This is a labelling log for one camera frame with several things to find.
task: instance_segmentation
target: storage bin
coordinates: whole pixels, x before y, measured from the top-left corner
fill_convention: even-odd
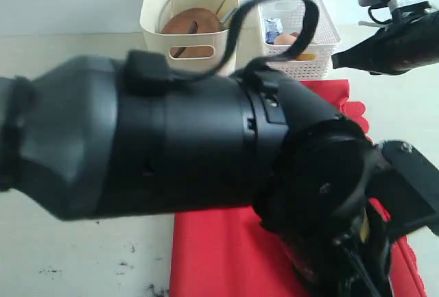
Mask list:
[[[141,27],[148,51],[158,52],[167,57],[169,65],[175,69],[187,71],[205,71],[214,67],[221,59],[226,48],[228,24],[225,30],[208,34],[160,34],[165,24],[176,14],[189,8],[206,8],[214,12],[223,0],[144,0],[141,11]],[[225,0],[218,17],[221,19],[232,8],[238,8],[238,0]],[[208,46],[213,54],[208,58],[173,58],[173,47]],[[221,74],[230,74],[235,70],[236,54],[223,67]]]
[[[313,0],[320,10],[320,18],[316,35],[312,43],[303,52],[314,57],[313,60],[292,60],[289,62],[273,62],[270,66],[285,72],[298,80],[321,80],[327,76],[331,68],[331,55],[334,54],[341,38],[335,28],[322,0]],[[301,0],[282,0],[262,3],[258,7],[262,49],[266,56],[273,56],[285,51],[289,45],[269,45],[265,42],[264,18],[279,18],[283,33],[299,33],[305,5]]]

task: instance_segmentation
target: red towel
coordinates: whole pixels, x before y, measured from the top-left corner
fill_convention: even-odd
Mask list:
[[[304,84],[368,131],[364,105],[347,101],[347,80]],[[387,215],[377,202],[375,206]],[[278,237],[259,222],[250,207],[177,214],[170,296],[309,297]],[[393,247],[392,282],[396,297],[426,297],[406,239]]]

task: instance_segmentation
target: cream storage bin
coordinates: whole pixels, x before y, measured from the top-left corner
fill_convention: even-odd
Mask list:
[[[321,80],[327,76],[331,68],[331,55],[334,54],[341,41],[331,17],[322,0],[313,0],[320,9],[320,18],[313,42],[303,52],[313,56],[313,60],[294,60],[282,63],[270,63],[270,66],[285,72],[298,80]],[[301,0],[282,0],[263,3],[258,7],[262,49],[265,55],[273,56],[285,51],[288,45],[269,45],[265,42],[264,18],[279,18],[282,22],[283,33],[299,33],[302,29],[302,19],[305,5]]]
[[[212,12],[221,6],[224,0],[144,0],[141,11],[141,27],[148,51],[158,52],[167,57],[169,65],[175,69],[187,71],[204,71],[214,67],[221,59],[226,48],[228,29],[209,34],[159,34],[165,24],[176,14],[190,8],[206,8]],[[218,12],[221,19],[232,8],[238,8],[238,0],[225,0]],[[212,47],[212,55],[208,58],[173,58],[170,49],[173,47]],[[229,74],[235,70],[236,54],[223,67],[221,74]]]

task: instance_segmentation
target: white table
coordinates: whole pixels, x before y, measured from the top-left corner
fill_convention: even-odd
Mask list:
[[[373,32],[366,27],[341,26],[341,48]],[[254,30],[246,30],[239,65],[258,54],[254,40]],[[2,37],[0,75],[32,78],[76,54],[123,58],[131,48],[144,49],[141,34]],[[340,69],[331,72],[329,78],[350,80],[351,99],[366,104],[372,139],[405,139],[439,166],[439,100],[435,98],[438,73],[439,65],[398,77]],[[169,287],[173,225],[171,215],[64,223],[20,193],[2,194],[0,294],[150,296],[150,284]],[[422,230],[410,237],[410,243],[418,255],[428,294],[439,296],[439,239]]]

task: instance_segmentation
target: screw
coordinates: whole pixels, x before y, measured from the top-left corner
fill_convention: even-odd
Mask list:
[[[404,142],[401,146],[401,151],[403,151],[405,153],[412,153],[413,146],[411,146],[409,143]]]
[[[277,104],[277,102],[274,99],[271,98],[267,98],[267,103],[268,105],[270,105],[271,107],[278,107],[279,105]]]
[[[327,182],[326,184],[323,184],[322,187],[318,190],[318,193],[320,194],[327,194],[331,190],[331,183]]]

